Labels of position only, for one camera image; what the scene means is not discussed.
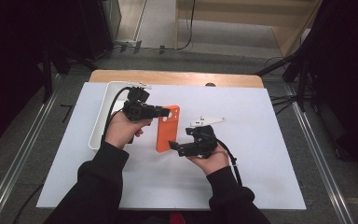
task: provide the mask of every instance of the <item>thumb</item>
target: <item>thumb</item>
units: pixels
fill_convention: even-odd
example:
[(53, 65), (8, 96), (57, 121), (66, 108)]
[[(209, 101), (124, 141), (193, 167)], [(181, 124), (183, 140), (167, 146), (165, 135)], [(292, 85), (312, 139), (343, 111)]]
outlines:
[(198, 165), (200, 168), (204, 166), (205, 159), (202, 159), (200, 157), (194, 156), (194, 157), (187, 157), (190, 161), (192, 161), (194, 164)]

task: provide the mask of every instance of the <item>wooden table edge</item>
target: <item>wooden table edge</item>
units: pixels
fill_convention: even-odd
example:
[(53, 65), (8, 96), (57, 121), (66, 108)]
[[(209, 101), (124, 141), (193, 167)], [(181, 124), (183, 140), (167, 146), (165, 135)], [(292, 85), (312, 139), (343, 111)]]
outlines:
[(195, 85), (213, 83), (218, 87), (264, 88), (256, 75), (213, 74), (145, 70), (95, 70), (89, 82), (131, 81), (154, 85)]

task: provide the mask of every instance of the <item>hand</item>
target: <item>hand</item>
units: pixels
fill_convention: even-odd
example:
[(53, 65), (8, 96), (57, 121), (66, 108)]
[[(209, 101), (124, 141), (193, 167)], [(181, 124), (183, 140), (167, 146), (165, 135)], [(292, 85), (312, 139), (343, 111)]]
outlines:
[(141, 119), (130, 121), (123, 112), (117, 112), (109, 123), (105, 142), (114, 147), (123, 149), (133, 136), (141, 136), (142, 128), (152, 122), (152, 119)]
[(198, 165), (205, 175), (218, 171), (226, 166), (228, 163), (228, 153), (225, 151), (220, 144), (212, 152), (212, 155), (208, 159), (202, 159), (200, 157), (187, 157), (190, 161)]

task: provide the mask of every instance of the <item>white sheet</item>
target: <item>white sheet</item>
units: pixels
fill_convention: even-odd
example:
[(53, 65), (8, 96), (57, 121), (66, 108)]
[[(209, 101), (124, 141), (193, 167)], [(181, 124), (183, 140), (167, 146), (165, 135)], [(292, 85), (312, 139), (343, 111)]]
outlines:
[[(92, 160), (89, 139), (103, 103), (106, 83), (85, 83), (51, 166), (37, 207), (55, 207), (76, 182), (77, 168)], [(177, 141), (192, 142), (185, 128), (203, 117), (226, 118), (216, 136), (238, 158), (243, 185), (261, 209), (306, 209), (267, 90), (153, 86), (150, 105), (179, 105)], [(126, 146), (123, 209), (207, 210), (211, 187), (202, 170), (176, 151), (157, 153), (157, 121)]]

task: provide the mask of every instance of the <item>left hand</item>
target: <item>left hand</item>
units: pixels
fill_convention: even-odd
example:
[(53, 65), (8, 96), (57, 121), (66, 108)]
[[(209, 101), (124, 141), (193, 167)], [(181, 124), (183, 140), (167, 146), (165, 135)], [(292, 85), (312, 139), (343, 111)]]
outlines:
[(110, 121), (106, 132), (105, 142), (123, 149), (133, 136), (141, 136), (142, 128), (152, 122), (152, 119), (130, 121), (123, 112), (117, 112)]

